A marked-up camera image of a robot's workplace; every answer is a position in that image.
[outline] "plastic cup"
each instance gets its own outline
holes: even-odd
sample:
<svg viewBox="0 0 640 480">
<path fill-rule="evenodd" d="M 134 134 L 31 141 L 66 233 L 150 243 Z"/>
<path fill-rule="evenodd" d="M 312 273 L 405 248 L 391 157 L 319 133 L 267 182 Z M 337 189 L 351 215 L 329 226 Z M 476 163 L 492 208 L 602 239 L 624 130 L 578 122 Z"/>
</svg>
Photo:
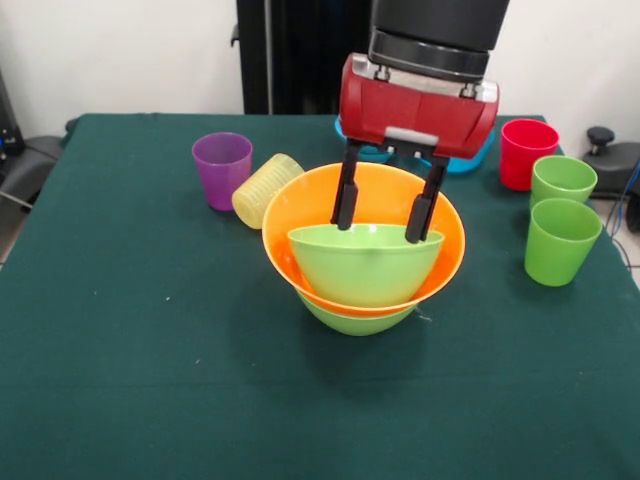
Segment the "plastic cup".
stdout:
<svg viewBox="0 0 640 480">
<path fill-rule="evenodd" d="M 251 174 L 249 139 L 237 133 L 212 133 L 196 141 L 192 153 L 209 206 L 233 210 L 231 195 Z"/>
<path fill-rule="evenodd" d="M 560 137 L 551 126 L 539 120 L 519 118 L 502 127 L 500 149 L 500 181 L 520 192 L 531 190 L 533 164 L 551 155 Z"/>
<path fill-rule="evenodd" d="M 240 220 L 250 228 L 261 229 L 264 212 L 273 196 L 303 173 L 304 170 L 293 158 L 283 153 L 271 157 L 231 197 Z"/>
<path fill-rule="evenodd" d="M 582 160 L 563 155 L 542 157 L 533 166 L 531 202 L 533 206 L 547 198 L 587 201 L 598 183 L 598 174 Z"/>
<path fill-rule="evenodd" d="M 547 287 L 570 283 L 602 231 L 600 218 L 583 203 L 550 198 L 531 210 L 524 268 Z"/>
</svg>

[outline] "yellow cup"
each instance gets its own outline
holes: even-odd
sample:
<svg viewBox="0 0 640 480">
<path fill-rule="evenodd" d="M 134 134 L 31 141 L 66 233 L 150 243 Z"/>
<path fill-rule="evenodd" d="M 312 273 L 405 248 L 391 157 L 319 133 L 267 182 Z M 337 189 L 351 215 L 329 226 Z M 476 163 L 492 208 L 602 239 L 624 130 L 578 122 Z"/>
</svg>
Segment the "yellow cup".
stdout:
<svg viewBox="0 0 640 480">
<path fill-rule="evenodd" d="M 233 209 L 247 226 L 261 229 L 264 213 L 273 196 L 303 173 L 293 158 L 284 153 L 275 154 L 233 192 Z"/>
</svg>

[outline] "black knob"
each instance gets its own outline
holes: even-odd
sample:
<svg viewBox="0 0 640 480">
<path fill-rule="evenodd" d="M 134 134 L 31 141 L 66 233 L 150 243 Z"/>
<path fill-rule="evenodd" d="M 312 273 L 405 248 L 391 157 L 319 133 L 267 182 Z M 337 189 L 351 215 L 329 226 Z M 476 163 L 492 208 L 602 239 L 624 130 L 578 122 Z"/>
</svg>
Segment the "black knob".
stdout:
<svg viewBox="0 0 640 480">
<path fill-rule="evenodd" d="M 587 130 L 587 137 L 589 137 L 589 141 L 591 142 L 591 154 L 598 155 L 600 149 L 615 140 L 616 135 L 613 133 L 613 130 L 607 127 L 591 127 Z"/>
<path fill-rule="evenodd" d="M 233 27 L 231 31 L 231 46 L 233 47 L 236 42 L 240 41 L 240 30 L 238 29 L 238 24 Z"/>
</svg>

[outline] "green cup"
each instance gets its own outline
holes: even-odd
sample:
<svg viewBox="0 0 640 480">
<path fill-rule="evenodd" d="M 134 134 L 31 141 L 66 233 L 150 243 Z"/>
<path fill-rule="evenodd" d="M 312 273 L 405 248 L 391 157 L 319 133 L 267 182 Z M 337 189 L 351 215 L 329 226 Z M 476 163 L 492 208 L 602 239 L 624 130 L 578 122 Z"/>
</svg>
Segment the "green cup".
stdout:
<svg viewBox="0 0 640 480">
<path fill-rule="evenodd" d="M 582 160 L 551 155 L 536 161 L 532 180 L 531 208 L 547 198 L 586 202 L 598 183 L 598 174 Z"/>
<path fill-rule="evenodd" d="M 602 231 L 600 217 L 566 198 L 538 202 L 531 210 L 524 268 L 547 287 L 570 283 Z"/>
</svg>

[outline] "bowl rim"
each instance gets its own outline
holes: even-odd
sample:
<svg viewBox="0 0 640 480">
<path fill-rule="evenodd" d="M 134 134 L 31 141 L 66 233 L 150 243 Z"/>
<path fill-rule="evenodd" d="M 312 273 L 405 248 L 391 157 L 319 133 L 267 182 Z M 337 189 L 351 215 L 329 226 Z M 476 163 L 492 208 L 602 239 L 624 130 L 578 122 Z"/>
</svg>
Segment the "bowl rim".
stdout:
<svg viewBox="0 0 640 480">
<path fill-rule="evenodd" d="M 284 192 L 287 190 L 287 187 L 294 183 L 294 182 L 299 182 L 302 181 L 303 178 L 305 178 L 307 175 L 309 175 L 311 172 L 315 172 L 318 170 L 329 170 L 329 169 L 340 169 L 341 168 L 341 164 L 340 163 L 330 163 L 328 165 L 323 165 L 321 167 L 317 167 L 317 168 L 313 168 L 311 170 L 307 170 L 305 173 L 303 173 L 302 175 L 299 175 L 298 177 L 290 180 L 284 187 L 282 187 L 278 193 L 276 193 L 273 198 L 271 199 L 271 201 L 269 202 L 269 205 L 267 206 L 267 209 L 265 211 L 265 215 L 264 218 L 267 219 L 271 213 L 271 208 L 273 207 L 273 205 L 276 202 L 276 199 L 278 199 L 280 197 L 280 195 L 283 195 Z M 384 165 L 384 164 L 380 164 L 380 163 L 363 163 L 359 166 L 359 168 L 371 168 L 371 169 L 394 169 L 396 170 L 400 175 L 404 175 L 407 177 L 415 177 L 420 179 L 420 177 L 418 177 L 417 175 L 414 175 L 413 173 L 407 172 L 406 170 L 402 170 L 401 168 L 396 168 L 396 167 L 391 167 L 389 165 Z M 286 275 L 282 269 L 278 266 L 278 264 L 276 263 L 275 259 L 273 258 L 273 256 L 271 255 L 271 251 L 269 248 L 267 248 L 267 237 L 268 237 L 268 225 L 267 222 L 264 221 L 262 224 L 262 244 L 264 246 L 264 249 L 267 253 L 267 257 L 269 258 L 269 261 L 271 262 L 271 265 L 273 266 L 273 268 L 276 269 L 276 271 L 278 272 L 278 274 L 285 279 L 285 281 L 291 285 L 293 288 L 295 288 L 299 293 L 303 294 L 307 299 L 309 299 L 311 302 L 313 302 L 315 305 L 318 305 L 317 302 L 321 302 L 321 305 L 328 305 L 331 306 L 331 308 L 337 308 L 339 310 L 347 310 L 350 312 L 358 312 L 360 314 L 384 314 L 385 312 L 391 312 L 393 311 L 398 311 L 398 310 L 404 310 L 408 307 L 411 307 L 413 305 L 417 305 L 418 303 L 426 300 L 427 298 L 432 297 L 433 295 L 435 295 L 436 293 L 440 292 L 444 287 L 446 287 L 450 282 L 451 279 L 454 277 L 454 275 L 458 272 L 458 270 L 460 269 L 460 265 L 462 264 L 462 259 L 464 258 L 464 254 L 466 251 L 466 245 L 467 245 L 467 236 L 464 230 L 464 225 L 462 223 L 462 219 L 460 218 L 460 214 L 458 213 L 458 211 L 455 209 L 455 207 L 453 206 L 453 204 L 451 203 L 451 201 L 447 198 L 447 196 L 445 194 L 443 194 L 442 192 L 438 192 L 438 201 L 444 201 L 445 203 L 447 203 L 455 212 L 455 221 L 458 225 L 458 228 L 460 229 L 460 231 L 462 232 L 461 238 L 462 238 L 462 245 L 460 248 L 460 254 L 458 256 L 458 258 L 456 259 L 456 263 L 454 265 L 454 267 L 451 269 L 451 273 L 446 277 L 446 279 L 444 279 L 440 285 L 433 289 L 431 292 L 427 293 L 427 294 L 423 294 L 420 295 L 418 297 L 414 297 L 412 299 L 410 299 L 407 302 L 401 303 L 401 304 L 397 304 L 397 305 L 387 305 L 386 307 L 357 307 L 355 305 L 345 305 L 342 303 L 337 303 L 331 300 L 328 300 L 326 298 L 323 298 L 319 295 L 317 295 L 315 292 L 312 292 L 310 290 L 307 290 L 304 286 L 302 285 L 297 285 L 296 283 L 294 283 L 288 275 Z"/>
<path fill-rule="evenodd" d="M 364 227 L 364 226 L 369 226 L 369 225 L 374 225 L 376 227 L 394 227 L 397 228 L 398 230 L 406 230 L 407 226 L 406 225 L 395 225 L 395 224 L 391 224 L 391 223 L 354 223 L 351 225 L 351 228 L 353 227 Z M 437 230 L 429 230 L 427 232 L 427 239 L 424 241 L 420 241 L 418 243 L 409 243 L 406 242 L 406 244 L 402 244 L 402 245 L 392 245 L 392 246 L 382 246 L 382 247 L 359 247 L 359 246 L 355 246 L 355 245 L 334 245 L 334 244 L 327 244 L 327 243 L 321 243 L 321 242 L 314 242 L 314 241 L 308 241 L 308 240 L 300 240 L 297 238 L 293 238 L 292 234 L 295 234 L 296 232 L 300 232 L 301 230 L 309 230 L 312 228 L 318 228 L 318 227 L 336 227 L 335 225 L 332 225 L 330 223 L 320 223 L 317 225 L 309 225 L 306 227 L 298 227 L 298 228 L 294 228 L 293 230 L 289 230 L 289 232 L 287 233 L 287 238 L 289 239 L 290 242 L 296 243 L 298 245 L 306 245 L 309 247 L 314 247 L 317 249 L 321 249 L 321 250 L 336 250 L 336 251 L 344 251 L 344 250 L 350 250 L 350 251 L 354 251 L 354 250 L 361 250 L 361 251 L 369 251 L 369 250 L 385 250 L 385 251 L 406 251 L 406 250 L 422 250 L 422 249 L 427 249 L 428 247 L 433 247 L 435 245 L 438 244 L 442 244 L 445 240 L 445 235 L 442 232 L 439 232 Z M 429 237 L 431 235 L 437 236 L 437 238 L 435 239 L 430 239 Z"/>
<path fill-rule="evenodd" d="M 327 310 L 326 308 L 315 304 L 311 299 L 307 298 L 305 295 L 303 295 L 300 291 L 296 290 L 296 294 L 298 295 L 298 297 L 300 297 L 300 300 L 302 301 L 302 304 L 309 310 L 311 307 L 309 307 L 309 305 L 307 305 L 307 303 L 313 305 L 313 308 L 318 309 L 320 312 L 325 313 L 327 315 L 331 315 L 332 317 L 336 318 L 336 319 L 340 319 L 340 320 L 345 320 L 345 321 L 354 321 L 354 322 L 366 322 L 369 320 L 387 320 L 391 317 L 394 317 L 396 315 L 402 315 L 403 313 L 407 313 L 407 310 L 411 310 L 411 312 L 413 312 L 413 310 L 415 310 L 418 305 L 411 305 L 407 308 L 403 308 L 402 310 L 398 310 L 398 311 L 394 311 L 394 312 L 390 312 L 390 313 L 383 313 L 382 315 L 377 315 L 375 317 L 356 317 L 356 316 L 351 316 L 351 315 L 345 315 L 344 313 L 338 313 L 338 312 L 333 312 L 331 310 Z"/>
</svg>

